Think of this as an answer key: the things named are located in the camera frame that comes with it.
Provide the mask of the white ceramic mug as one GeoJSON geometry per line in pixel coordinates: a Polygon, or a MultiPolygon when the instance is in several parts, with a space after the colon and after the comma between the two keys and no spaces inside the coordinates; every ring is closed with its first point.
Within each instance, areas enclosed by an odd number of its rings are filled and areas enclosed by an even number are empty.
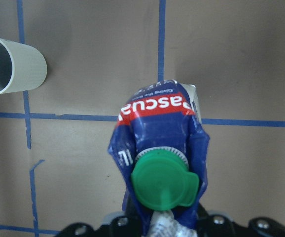
{"type": "Polygon", "coordinates": [[[46,75],[46,61],[37,49],[0,38],[0,94],[36,89],[46,75]]]}

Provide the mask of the blue white milk carton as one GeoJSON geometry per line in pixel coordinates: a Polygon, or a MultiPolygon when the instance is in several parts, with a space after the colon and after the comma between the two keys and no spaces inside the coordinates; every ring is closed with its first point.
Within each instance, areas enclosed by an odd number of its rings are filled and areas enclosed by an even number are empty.
{"type": "Polygon", "coordinates": [[[122,106],[108,152],[126,184],[123,210],[140,218],[143,236],[197,236],[209,139],[192,84],[163,80],[122,106]]]}

